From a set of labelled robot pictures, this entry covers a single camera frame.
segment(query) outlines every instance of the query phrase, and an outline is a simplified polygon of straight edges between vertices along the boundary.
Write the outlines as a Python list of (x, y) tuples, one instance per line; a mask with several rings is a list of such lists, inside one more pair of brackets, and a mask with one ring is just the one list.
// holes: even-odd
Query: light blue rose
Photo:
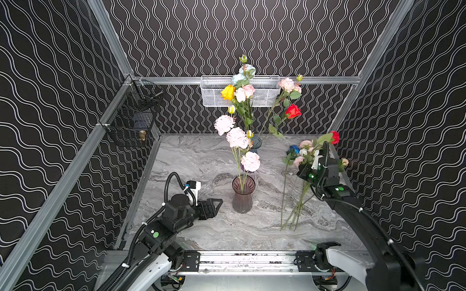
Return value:
[(236, 85), (236, 83), (238, 83), (239, 80), (245, 80), (246, 77), (241, 73), (241, 74), (236, 74), (232, 77), (232, 84), (233, 85)]
[[(256, 68), (254, 68), (252, 65), (250, 64), (246, 64), (244, 65), (244, 67), (246, 68), (246, 74), (249, 75), (249, 78), (252, 79), (254, 78), (255, 74), (256, 74)], [(240, 74), (244, 74), (244, 70), (243, 70), (243, 66), (240, 67), (239, 71), (238, 71)]]

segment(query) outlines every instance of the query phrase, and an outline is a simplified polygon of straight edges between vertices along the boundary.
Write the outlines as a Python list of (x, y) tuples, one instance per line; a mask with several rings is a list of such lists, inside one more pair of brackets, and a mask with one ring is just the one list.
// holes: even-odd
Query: wire basket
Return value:
[(144, 101), (144, 97), (138, 92), (130, 90), (113, 113), (111, 123), (104, 126), (110, 138), (118, 146), (151, 147), (153, 145), (154, 137), (151, 129), (155, 120), (155, 111), (153, 106), (144, 109), (147, 106)]
[[(252, 107), (272, 107), (280, 94), (279, 76), (255, 76), (251, 85), (256, 89)], [(232, 103), (222, 98), (222, 90), (231, 84), (231, 76), (201, 76), (202, 104), (206, 107), (227, 107)]]

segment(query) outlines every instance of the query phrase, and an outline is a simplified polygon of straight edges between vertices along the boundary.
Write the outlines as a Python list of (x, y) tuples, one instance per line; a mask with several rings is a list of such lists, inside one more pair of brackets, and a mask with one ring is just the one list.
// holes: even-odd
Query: wavy line pattern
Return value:
[[(325, 133), (340, 109), (350, 85), (303, 85), (295, 102), (302, 115), (286, 122), (283, 133)], [(156, 124), (164, 133), (214, 133), (215, 120), (226, 108), (204, 107), (199, 86), (169, 85), (157, 111)], [(253, 128), (259, 130), (268, 108), (254, 108)]]
[(113, 249), (150, 148), (117, 147), (106, 135), (14, 290), (92, 291)]
[(0, 0), (0, 11), (2, 266), (124, 77), (87, 1)]
[(354, 76), (397, 0), (104, 0), (139, 76)]
[(466, 2), (417, 0), (340, 129), (364, 206), (425, 258), (428, 290), (466, 290)]

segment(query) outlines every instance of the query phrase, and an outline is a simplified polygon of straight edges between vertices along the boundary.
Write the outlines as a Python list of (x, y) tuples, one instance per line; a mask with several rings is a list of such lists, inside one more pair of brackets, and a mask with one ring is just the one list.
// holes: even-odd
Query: blue rose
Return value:
[(297, 145), (292, 145), (290, 146), (290, 149), (289, 150), (294, 150), (295, 153), (297, 153), (299, 155), (299, 147)]

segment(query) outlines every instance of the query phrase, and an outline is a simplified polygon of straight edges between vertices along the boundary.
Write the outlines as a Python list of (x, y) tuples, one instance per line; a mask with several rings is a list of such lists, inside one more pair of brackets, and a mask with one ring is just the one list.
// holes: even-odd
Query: artificial flower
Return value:
[(247, 152), (241, 157), (241, 164), (245, 171), (255, 172), (260, 167), (259, 155), (253, 152)]
[(240, 127), (231, 129), (226, 134), (226, 140), (230, 143), (230, 148), (240, 147), (242, 149), (247, 149), (249, 146), (249, 139), (246, 136), (246, 132)]
[(295, 87), (293, 88), (293, 90), (294, 90), (294, 91), (298, 91), (299, 94), (302, 93), (302, 89), (301, 89), (301, 87), (300, 87), (298, 84), (295, 85)]
[(228, 132), (234, 126), (234, 119), (228, 115), (222, 115), (213, 124), (216, 130), (218, 130), (219, 135), (223, 135)]
[(278, 84), (283, 90), (287, 91), (288, 93), (291, 93), (291, 91), (293, 91), (295, 88), (295, 82), (290, 78), (281, 79), (280, 83)]
[(303, 156), (299, 156), (297, 158), (295, 158), (295, 161), (293, 162), (293, 165), (295, 165), (296, 167), (299, 167), (299, 164), (304, 160), (304, 157)]
[(244, 75), (244, 71), (246, 71), (246, 73), (249, 75), (249, 78), (252, 79), (254, 78), (254, 74), (256, 73), (256, 68), (254, 68), (250, 64), (245, 64), (240, 67), (240, 69), (238, 70), (238, 73)]
[(242, 56), (240, 57), (240, 62), (242, 62), (242, 63), (247, 63), (247, 56), (242, 55)]
[(230, 105), (228, 106), (228, 113), (233, 114), (236, 111), (236, 106)]
[(333, 141), (332, 141), (332, 144), (337, 144), (339, 141), (340, 141), (340, 134), (334, 130), (331, 131), (331, 133), (333, 133)]
[(222, 91), (222, 97), (224, 100), (232, 100), (233, 99), (233, 94), (235, 91), (235, 87), (232, 85), (228, 85), (223, 89)]
[(292, 145), (290, 146), (290, 149), (289, 150), (294, 150), (295, 153), (299, 154), (299, 147), (297, 145)]
[(246, 80), (246, 77), (243, 74), (236, 74), (232, 77), (232, 84), (236, 85), (239, 80)]
[(256, 89), (254, 89), (254, 87), (250, 84), (246, 86), (243, 85), (243, 89), (244, 89), (244, 95), (246, 95), (246, 98), (251, 97), (254, 94), (254, 92), (256, 92)]
[(312, 146), (312, 141), (310, 141), (310, 140), (308, 140), (308, 139), (302, 141), (302, 142), (299, 144), (299, 148), (300, 148), (300, 149), (303, 149), (304, 147), (310, 147), (310, 146)]
[(299, 110), (299, 108), (296, 105), (291, 104), (288, 107), (287, 111), (285, 112), (285, 115), (288, 117), (288, 119), (291, 119), (291, 118), (300, 116), (301, 111)]
[(236, 96), (236, 100), (238, 102), (243, 102), (246, 100), (246, 94), (243, 88), (238, 88), (236, 92), (234, 93), (234, 95)]

